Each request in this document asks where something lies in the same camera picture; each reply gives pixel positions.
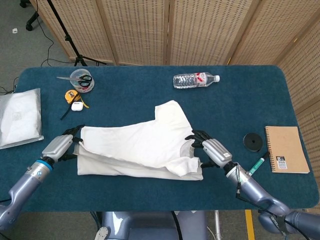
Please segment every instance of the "tripod stand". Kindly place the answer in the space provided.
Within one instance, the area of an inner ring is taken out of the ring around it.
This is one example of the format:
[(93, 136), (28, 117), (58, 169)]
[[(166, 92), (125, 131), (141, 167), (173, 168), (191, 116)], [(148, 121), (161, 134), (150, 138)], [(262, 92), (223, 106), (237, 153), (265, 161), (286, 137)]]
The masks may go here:
[(74, 66), (77, 66), (78, 63), (81, 63), (82, 66), (88, 66), (88, 65), (86, 64), (86, 62), (85, 62), (84, 59), (88, 59), (88, 60), (90, 60), (90, 61), (96, 62), (98, 65), (99, 65), (99, 64), (104, 64), (104, 65), (106, 65), (105, 62), (98, 61), (98, 60), (95, 60), (95, 59), (90, 58), (90, 57), (87, 57), (87, 56), (83, 56), (83, 55), (81, 55), (81, 54), (78, 52), (78, 50), (77, 50), (74, 42), (72, 41), (71, 36), (69, 35), (69, 33), (68, 33), (68, 31), (67, 31), (64, 23), (62, 22), (62, 20), (61, 20), (61, 18), (60, 18), (60, 16), (59, 16), (59, 14), (58, 14), (55, 6), (53, 5), (52, 1), (51, 1), (51, 0), (47, 0), (47, 2), (48, 2), (48, 4), (49, 4), (49, 6), (51, 7), (51, 9), (52, 9), (52, 11), (53, 11), (56, 19), (58, 20), (58, 22), (59, 22), (62, 30), (64, 31), (64, 34), (65, 34), (64, 40), (65, 40), (65, 41), (68, 41), (68, 42), (70, 43), (73, 51), (75, 52), (76, 58), (75, 58)]

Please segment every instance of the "tape measure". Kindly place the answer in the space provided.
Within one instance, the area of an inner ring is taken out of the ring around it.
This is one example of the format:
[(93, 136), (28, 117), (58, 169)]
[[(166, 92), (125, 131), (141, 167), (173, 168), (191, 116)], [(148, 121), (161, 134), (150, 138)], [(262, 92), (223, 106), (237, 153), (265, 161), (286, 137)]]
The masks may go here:
[(68, 104), (72, 104), (73, 102), (81, 100), (81, 102), (83, 103), (83, 106), (87, 109), (89, 108), (89, 106), (87, 106), (83, 101), (82, 97), (80, 96), (80, 93), (78, 93), (74, 89), (67, 91), (64, 95), (64, 98)]

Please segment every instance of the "bottle label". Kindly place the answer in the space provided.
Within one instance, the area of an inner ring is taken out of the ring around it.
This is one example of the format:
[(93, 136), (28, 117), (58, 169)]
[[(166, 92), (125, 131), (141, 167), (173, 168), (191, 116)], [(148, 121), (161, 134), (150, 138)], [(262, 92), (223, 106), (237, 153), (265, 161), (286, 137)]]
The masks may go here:
[(207, 84), (207, 75), (205, 72), (197, 72), (195, 78), (198, 87), (204, 87)]

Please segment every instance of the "spiral notebook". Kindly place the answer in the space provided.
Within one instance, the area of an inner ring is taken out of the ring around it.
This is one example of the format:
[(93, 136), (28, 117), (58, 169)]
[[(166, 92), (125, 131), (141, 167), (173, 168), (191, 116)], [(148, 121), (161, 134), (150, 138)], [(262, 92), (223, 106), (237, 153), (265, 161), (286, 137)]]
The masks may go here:
[(298, 127), (266, 126), (265, 135), (273, 173), (310, 172), (301, 146)]

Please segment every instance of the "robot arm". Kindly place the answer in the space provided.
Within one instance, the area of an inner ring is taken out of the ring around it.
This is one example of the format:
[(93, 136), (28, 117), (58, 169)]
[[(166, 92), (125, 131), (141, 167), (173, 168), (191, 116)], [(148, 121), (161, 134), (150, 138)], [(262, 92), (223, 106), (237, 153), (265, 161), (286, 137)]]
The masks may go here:
[(7, 206), (0, 204), (0, 231), (10, 228), (16, 222), (22, 207), (50, 174), (55, 163), (76, 157), (66, 152), (73, 142), (81, 141), (75, 135), (83, 126), (68, 129), (53, 139), (42, 151), (42, 157), (28, 167), (25, 174), (10, 189), (11, 203)]
[[(194, 139), (192, 146), (203, 148), (214, 164), (224, 169), (225, 176), (237, 186), (237, 198), (258, 206), (268, 206), (259, 216), (261, 225), (268, 232), (297, 234), (296, 227), (309, 238), (320, 240), (320, 215), (291, 211), (287, 205), (266, 192), (238, 163), (232, 162), (231, 153), (219, 141), (204, 131), (192, 132), (194, 135), (188, 136), (186, 140)], [(240, 196), (240, 190), (248, 200)]]

